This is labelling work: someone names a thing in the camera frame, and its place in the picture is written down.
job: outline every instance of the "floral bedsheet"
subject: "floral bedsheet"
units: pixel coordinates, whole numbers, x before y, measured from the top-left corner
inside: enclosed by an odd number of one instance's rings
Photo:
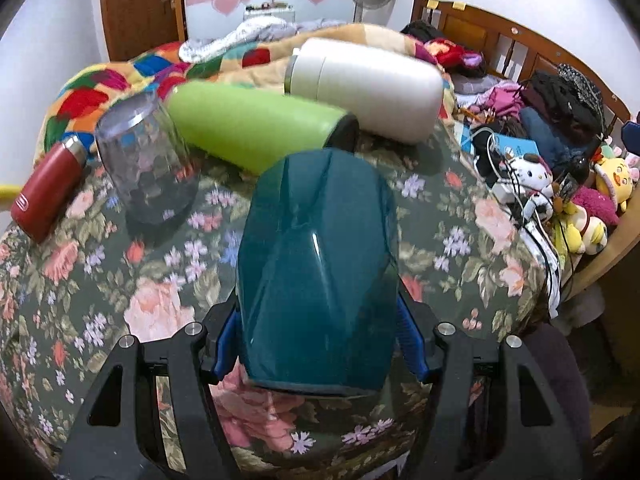
[[[544,274],[456,146],[439,123],[414,147],[363,135],[358,156],[395,192],[399,272],[412,296],[474,337],[502,339],[531,313]],[[193,208],[146,232],[94,164],[47,242],[31,244],[16,226],[4,234],[0,399],[47,464],[123,334],[169,337],[228,297],[253,185],[206,158]],[[430,392],[398,352],[372,397],[259,390],[240,363],[210,389],[247,476],[323,480],[359,478],[407,452]],[[183,469],[167,381],[158,382],[158,400],[169,464]]]

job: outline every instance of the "logo on red bottle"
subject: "logo on red bottle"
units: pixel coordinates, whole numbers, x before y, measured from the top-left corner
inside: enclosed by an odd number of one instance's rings
[[[20,193],[18,198],[15,199],[15,205],[17,205],[21,211],[27,212],[27,209],[29,208],[29,201],[27,200],[27,197]]]

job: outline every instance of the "blue gripper pad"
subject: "blue gripper pad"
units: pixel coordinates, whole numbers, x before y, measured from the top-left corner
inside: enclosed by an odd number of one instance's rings
[[[424,357],[424,339],[415,325],[409,308],[399,294],[396,333],[407,368],[420,382],[424,382],[429,374],[429,367]]]
[[[216,367],[213,371],[220,381],[234,369],[236,359],[238,358],[238,341],[240,341],[239,335],[241,330],[240,313],[234,310],[226,320],[222,334],[218,340]]]

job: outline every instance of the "door handle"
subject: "door handle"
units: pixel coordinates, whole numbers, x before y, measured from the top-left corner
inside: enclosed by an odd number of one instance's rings
[[[175,9],[175,0],[160,0],[160,3],[165,4],[167,2],[171,2],[171,8]]]

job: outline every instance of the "wooden door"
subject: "wooden door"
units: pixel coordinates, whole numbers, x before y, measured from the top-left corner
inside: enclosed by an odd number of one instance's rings
[[[100,0],[112,61],[126,61],[178,40],[174,0]]]

